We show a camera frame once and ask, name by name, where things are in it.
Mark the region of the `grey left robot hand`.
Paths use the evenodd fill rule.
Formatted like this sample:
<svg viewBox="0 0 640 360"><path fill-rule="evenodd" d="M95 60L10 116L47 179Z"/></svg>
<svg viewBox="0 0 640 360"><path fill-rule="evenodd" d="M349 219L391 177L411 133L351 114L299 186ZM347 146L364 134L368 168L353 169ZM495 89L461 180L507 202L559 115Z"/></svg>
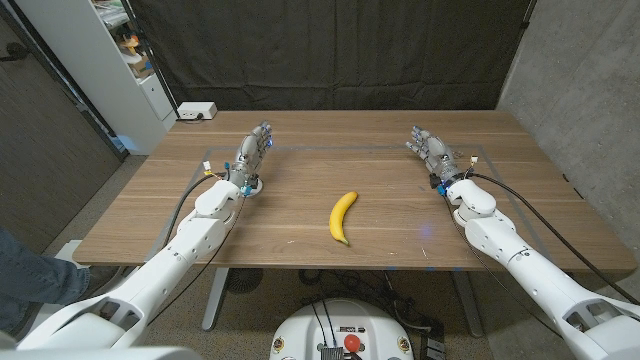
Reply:
<svg viewBox="0 0 640 360"><path fill-rule="evenodd" d="M250 186L256 189L258 171L272 145L272 127L268 121L263 121L242 140L229 170L229 181L239 188Z"/></svg>

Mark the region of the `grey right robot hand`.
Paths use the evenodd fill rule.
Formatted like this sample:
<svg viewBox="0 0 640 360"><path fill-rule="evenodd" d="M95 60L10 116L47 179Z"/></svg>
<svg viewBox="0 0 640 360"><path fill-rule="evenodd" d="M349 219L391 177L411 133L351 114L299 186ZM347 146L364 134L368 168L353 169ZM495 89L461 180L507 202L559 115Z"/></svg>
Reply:
<svg viewBox="0 0 640 360"><path fill-rule="evenodd" d="M432 189L446 189L463 179L453 151L438 136L418 126L412 128L411 136L412 140L406 143L406 147L425 163Z"/></svg>

